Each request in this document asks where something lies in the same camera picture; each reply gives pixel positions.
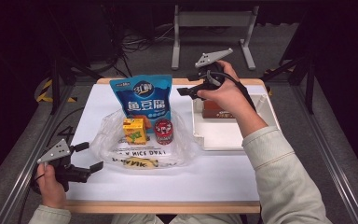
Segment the white tray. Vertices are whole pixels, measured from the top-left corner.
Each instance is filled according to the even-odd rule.
[[[246,86],[257,114],[268,124],[281,128],[269,95],[263,86]],[[235,119],[204,119],[202,100],[193,101],[193,135],[204,150],[242,150],[242,136]]]

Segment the wooden table edge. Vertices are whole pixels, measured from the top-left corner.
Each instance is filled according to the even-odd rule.
[[[259,202],[139,203],[68,201],[72,213],[89,214],[258,214]]]
[[[112,79],[122,79],[122,78],[111,78],[103,77],[97,80],[97,84],[109,84],[109,81]],[[175,77],[172,79],[173,85],[198,85],[202,83],[202,80],[198,81],[189,81],[187,78]],[[243,85],[262,85],[264,86],[263,80],[259,78],[241,78],[241,83]]]

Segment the sleeve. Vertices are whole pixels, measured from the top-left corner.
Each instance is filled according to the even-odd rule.
[[[265,223],[331,223],[320,191],[281,131],[260,129],[242,146],[255,169]]]
[[[70,220],[71,213],[68,210],[39,205],[29,224],[67,224]]]

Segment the orange box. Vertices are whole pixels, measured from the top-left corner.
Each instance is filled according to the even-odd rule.
[[[205,119],[234,119],[231,113],[211,100],[203,101],[202,117]]]
[[[147,142],[145,122],[143,119],[124,119],[123,130],[130,145],[145,145]]]

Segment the hand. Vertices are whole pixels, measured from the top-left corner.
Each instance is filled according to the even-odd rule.
[[[62,184],[55,178],[54,167],[45,164],[39,164],[37,167],[37,180],[40,192],[42,194],[42,204],[51,208],[63,209],[66,202],[66,194]]]
[[[223,67],[226,74],[237,81],[240,80],[230,63],[224,61],[217,61],[217,63]],[[215,91],[200,90],[197,95],[215,101],[224,110],[230,112],[238,122],[242,137],[267,126],[266,122],[255,113],[240,89],[228,78],[219,89]]]
[[[237,81],[240,80],[230,63],[224,61],[217,61],[217,63],[223,67],[223,71],[226,74],[232,76]],[[251,107],[240,89],[228,78],[226,78],[219,89],[215,91],[200,90],[197,92],[197,95],[201,98],[215,101],[224,110],[230,112],[234,118],[243,112],[242,107]]]

